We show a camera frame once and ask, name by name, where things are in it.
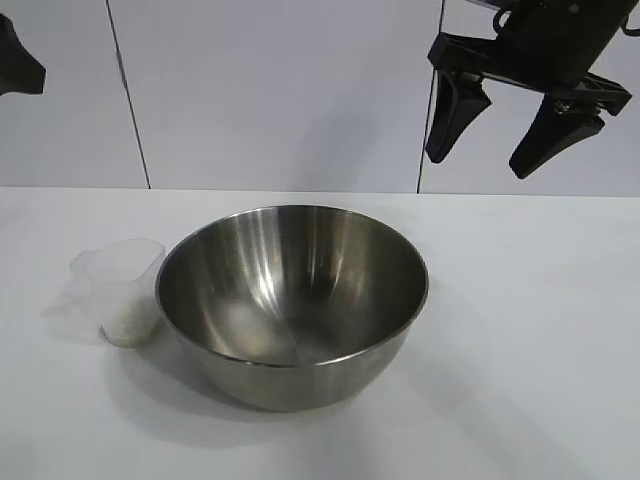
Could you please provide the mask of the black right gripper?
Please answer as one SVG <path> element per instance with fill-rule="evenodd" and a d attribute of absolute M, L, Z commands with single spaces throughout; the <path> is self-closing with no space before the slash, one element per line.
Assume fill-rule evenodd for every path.
<path fill-rule="evenodd" d="M 629 1 L 482 1 L 495 13 L 493 39 L 441 32 L 428 53 L 437 72 L 436 105 L 425 151 L 441 163 L 491 104 L 484 78 L 545 94 L 509 160 L 525 179 L 558 153 L 597 135 L 600 108 L 617 115 L 631 99 L 589 71 L 618 30 Z"/>

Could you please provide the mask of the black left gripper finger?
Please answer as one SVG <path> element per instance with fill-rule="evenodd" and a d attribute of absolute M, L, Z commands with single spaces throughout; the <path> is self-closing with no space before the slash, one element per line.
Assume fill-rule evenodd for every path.
<path fill-rule="evenodd" d="M 21 43 L 12 20 L 1 15 L 1 71 L 2 95 L 18 93 L 41 95 L 44 91 L 46 69 Z"/>

